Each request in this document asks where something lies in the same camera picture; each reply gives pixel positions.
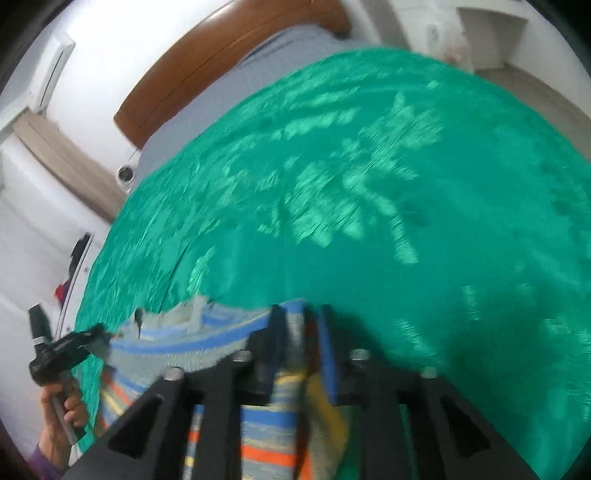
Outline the left hand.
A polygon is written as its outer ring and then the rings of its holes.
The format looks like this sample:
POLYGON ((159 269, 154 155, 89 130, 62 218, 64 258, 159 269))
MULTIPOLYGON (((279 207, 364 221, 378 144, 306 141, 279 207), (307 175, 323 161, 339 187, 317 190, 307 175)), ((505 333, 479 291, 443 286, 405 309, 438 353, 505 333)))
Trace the left hand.
POLYGON ((59 472, 64 472, 68 467, 71 453, 71 444, 63 424, 67 423, 76 428, 84 427, 89 418, 78 382, 70 379, 65 385, 69 394, 62 404, 64 410, 62 415, 56 412, 52 400, 63 391, 63 385, 49 383, 42 387, 40 392, 40 408, 44 426, 38 446, 44 458, 59 472))

